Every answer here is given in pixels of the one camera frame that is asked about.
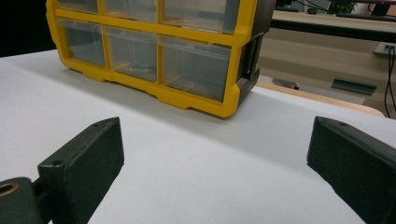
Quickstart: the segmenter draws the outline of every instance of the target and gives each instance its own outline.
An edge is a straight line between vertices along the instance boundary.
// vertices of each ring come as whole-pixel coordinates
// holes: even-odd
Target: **wall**
[[[385,114],[388,57],[374,54],[377,43],[271,29],[263,40],[259,65],[262,75],[364,97],[364,105]],[[375,84],[377,89],[372,96],[332,89],[336,77]],[[392,85],[396,91],[394,79]]]

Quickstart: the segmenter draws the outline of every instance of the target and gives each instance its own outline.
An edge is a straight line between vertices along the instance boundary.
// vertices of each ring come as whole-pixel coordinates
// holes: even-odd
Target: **dark background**
[[[0,3],[0,57],[55,49],[46,18],[46,0]]]

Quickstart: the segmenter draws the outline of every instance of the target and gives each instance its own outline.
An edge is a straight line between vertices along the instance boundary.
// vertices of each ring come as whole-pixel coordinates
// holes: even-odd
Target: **screw hole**
[[[63,160],[56,160],[52,162],[52,165],[61,165],[62,163],[64,163]]]
[[[8,183],[0,186],[0,197],[5,196],[18,188],[18,183]]]

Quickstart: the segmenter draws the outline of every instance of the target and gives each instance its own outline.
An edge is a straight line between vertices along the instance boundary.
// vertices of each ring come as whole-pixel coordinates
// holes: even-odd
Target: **plastic drawer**
[[[161,36],[163,83],[222,101],[231,49],[179,37]]]
[[[71,58],[105,66],[100,24],[63,18],[57,23],[64,28]]]
[[[232,34],[239,0],[166,0],[162,23]]]
[[[156,0],[105,0],[105,14],[137,21],[157,21]]]
[[[104,26],[111,68],[149,81],[157,80],[157,35]]]
[[[58,0],[59,7],[97,14],[96,0]]]

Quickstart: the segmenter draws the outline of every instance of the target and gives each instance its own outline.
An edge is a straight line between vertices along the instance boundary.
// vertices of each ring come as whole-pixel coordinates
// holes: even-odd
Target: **wooden surface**
[[[357,105],[357,104],[353,104],[350,102],[337,100],[337,99],[333,99],[333,98],[326,97],[326,96],[316,95],[316,94],[306,92],[306,91],[297,91],[297,90],[277,86],[277,85],[267,83],[267,82],[262,82],[262,81],[258,81],[256,86],[259,86],[259,87],[262,87],[262,88],[265,88],[268,90],[272,90],[272,91],[279,91],[279,92],[283,92],[283,93],[290,94],[290,95],[304,97],[304,98],[310,99],[310,100],[320,101],[320,102],[330,104],[330,105],[338,105],[341,107],[359,110],[359,111],[369,113],[369,114],[374,114],[374,115],[377,115],[380,117],[385,117],[384,114],[381,113],[380,111],[378,111],[374,108],[371,108],[369,106],[365,106],[365,105]]]

